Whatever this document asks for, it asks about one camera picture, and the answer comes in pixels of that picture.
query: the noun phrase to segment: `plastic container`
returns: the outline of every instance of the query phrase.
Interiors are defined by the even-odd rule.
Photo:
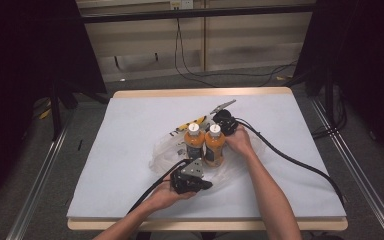
[[[188,126],[188,131],[185,133],[184,137],[186,143],[186,152],[187,156],[190,159],[197,159],[204,157],[204,142],[205,134],[199,129],[199,125],[196,123],[191,123]]]
[[[205,134],[206,153],[204,161],[210,167],[218,167],[223,161],[223,146],[225,142],[225,136],[221,132],[219,125],[211,125],[210,131]]]

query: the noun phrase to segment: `hand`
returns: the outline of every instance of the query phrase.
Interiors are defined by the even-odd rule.
[[[226,137],[226,142],[232,148],[233,151],[246,155],[249,153],[253,153],[251,140],[249,138],[248,132],[241,124],[238,125],[235,132]]]
[[[148,203],[154,211],[170,207],[178,200],[189,199],[196,195],[196,192],[178,194],[173,188],[171,188],[169,181],[170,176],[167,177],[168,179],[164,179],[164,182],[158,185],[158,187],[156,187],[152,192],[151,196],[145,200],[145,202]]]

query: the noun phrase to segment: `gray carpet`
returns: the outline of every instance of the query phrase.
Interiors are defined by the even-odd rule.
[[[242,69],[239,71],[261,74],[266,73],[267,69]],[[205,78],[205,81],[217,87],[251,87],[263,84],[264,79],[267,77],[212,76]],[[272,80],[266,86],[279,86],[282,83]],[[105,96],[112,96],[118,90],[202,87],[210,86],[189,81],[177,75],[109,83],[107,84],[109,93]],[[304,85],[296,85],[292,87],[292,90],[309,129],[312,131],[322,126],[310,100],[305,95]],[[67,227],[65,217],[77,180],[106,109],[105,105],[96,103],[85,96],[77,95],[77,98],[80,102],[79,107],[74,110],[74,118],[68,126],[64,144],[47,179],[46,187],[24,239],[91,239],[99,233],[99,231],[71,231]],[[359,118],[349,104],[346,104],[346,107],[348,124],[341,131],[341,134],[373,187],[384,200],[384,145],[372,140],[364,121]],[[63,109],[63,119],[67,116],[67,112],[68,110]],[[51,145],[51,138],[51,118],[34,119],[24,140],[17,165],[0,190],[0,239],[5,239],[8,235],[46,157]],[[325,137],[317,139],[315,142],[329,174],[337,182],[347,199],[345,209],[349,227],[343,232],[334,234],[344,239],[384,239],[384,229],[349,173],[332,140]],[[311,238],[309,233],[303,233],[303,236],[305,239]]]

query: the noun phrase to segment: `bottle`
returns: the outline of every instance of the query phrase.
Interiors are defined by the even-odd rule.
[[[205,145],[207,146],[204,161],[210,167],[218,167],[223,161],[223,145],[225,136],[219,125],[210,126],[210,131],[205,134]]]
[[[190,159],[197,159],[204,157],[204,142],[205,134],[199,130],[199,125],[191,123],[188,126],[188,131],[185,133],[186,152]]]

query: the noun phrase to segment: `person's right hand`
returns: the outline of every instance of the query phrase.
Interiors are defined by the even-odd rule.
[[[254,152],[248,132],[241,124],[238,125],[232,135],[226,137],[226,142],[233,151],[241,155],[247,155]]]

